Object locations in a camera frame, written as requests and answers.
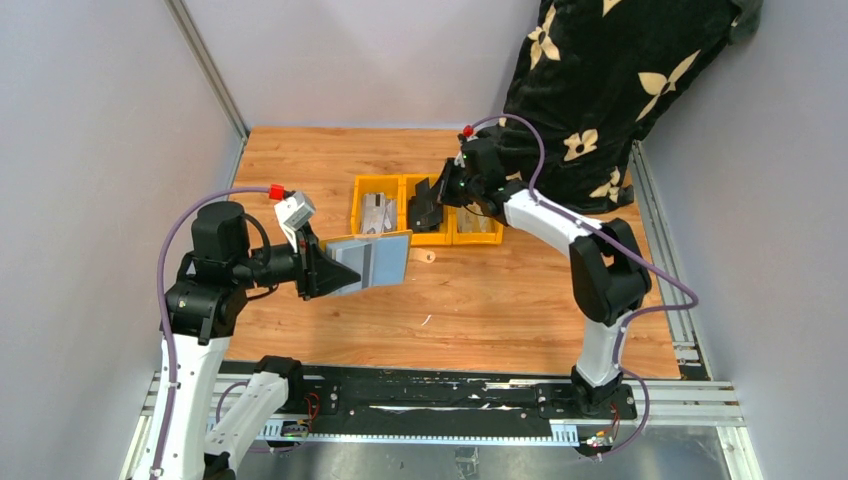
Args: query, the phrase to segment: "gray metal sheet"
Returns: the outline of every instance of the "gray metal sheet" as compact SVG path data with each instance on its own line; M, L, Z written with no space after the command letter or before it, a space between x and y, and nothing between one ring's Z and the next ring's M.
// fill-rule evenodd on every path
M622 427L620 438L632 428ZM601 463L580 460L571 448L481 446L477 476L460 474L468 449L446 445L315 444L282 455L249 454L239 478L253 480L500 480L637 479L730 480L714 428L649 428L638 441Z

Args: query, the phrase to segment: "yellow plastic tray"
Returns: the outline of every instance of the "yellow plastic tray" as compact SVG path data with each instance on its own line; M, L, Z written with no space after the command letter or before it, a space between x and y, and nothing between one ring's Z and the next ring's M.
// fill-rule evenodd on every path
M350 214L350 232L358 234L362 226L362 197L366 193L385 193L388 199L398 201L398 230L406 230L406 202L403 201L401 175L357 175L353 184L353 210Z
M463 209L457 208L451 215L451 244L452 245L500 245L503 243L503 229L501 222L495 219L487 218L489 222L490 232L460 232L459 231L459 215L463 213Z
M353 208L350 215L350 231L358 234L362 223L362 196L366 193L385 193L389 199L398 199L398 230L408 230L406 218L407 202L415 195L415 184L429 178L431 185L439 179L438 173L404 175L357 175L353 187ZM445 207L445 221L438 232L413 233L411 246L424 245L500 245L503 242L504 226L489 220L495 227L493 232L460 233L457 211Z

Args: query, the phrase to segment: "wooden tabletop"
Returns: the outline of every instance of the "wooden tabletop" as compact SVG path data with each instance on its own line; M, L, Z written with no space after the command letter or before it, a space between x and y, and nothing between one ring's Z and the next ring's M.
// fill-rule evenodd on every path
M456 151L456 132L446 130L261 127L251 132L235 185L280 183L306 192L317 209L315 233L330 238L351 233L356 175L439 172ZM272 200L234 199L266 226L272 243L286 241ZM630 222L647 255L638 208L604 218L616 216ZM500 246L427 248L436 261L410 262L400 286L304 302L292 285L282 285L251 302L239 316L228 358L273 354L312 364L570 372L584 319L563 255L509 228ZM659 302L655 287L645 304ZM634 323L623 363L645 376L679 377L662 314Z

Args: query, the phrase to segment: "floral patterned cloth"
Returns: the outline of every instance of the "floral patterned cloth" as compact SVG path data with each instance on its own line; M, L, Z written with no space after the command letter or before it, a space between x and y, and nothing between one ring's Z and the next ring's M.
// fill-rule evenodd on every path
M537 188L584 213L631 203L621 187L632 141L728 44L740 1L543 0L504 105L542 134ZM532 135L512 120L489 133L507 172L529 180L539 155Z

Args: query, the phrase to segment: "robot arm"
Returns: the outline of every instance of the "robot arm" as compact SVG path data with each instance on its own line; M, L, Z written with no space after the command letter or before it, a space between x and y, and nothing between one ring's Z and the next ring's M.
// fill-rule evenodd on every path
M327 295L360 280L360 275L335 262L320 249L308 219L314 209L305 196L290 194L294 205L281 217L288 243L270 245L259 223L235 202L215 202L201 208L192 223L194 250L183 257L177 281L166 292L178 362L177 388L170 411L168 392L156 398L151 435L133 478L200 480L235 478L235 472L257 432L281 407L303 398L303 371L290 358L265 357L244 392L214 430L206 433L215 380L235 331L238 314L247 304L247 290L294 282L304 300ZM262 248L250 250L247 222L260 229ZM162 380L167 380L168 348L162 342ZM164 454L153 468L160 426L170 422Z
M630 226L621 219L602 223L581 216L539 193L534 200L524 182L506 180L491 139L460 135L460 143L460 154L446 161L429 192L432 204L461 208L476 203L484 215L538 237L569 258L574 298L586 316L583 350L572 369L572 382L581 410L597 412L621 385L620 366L613 362L616 338L624 318L641 306L651 280L644 267L585 226L602 230L640 254ZM612 264L607 266L604 257L612 257Z

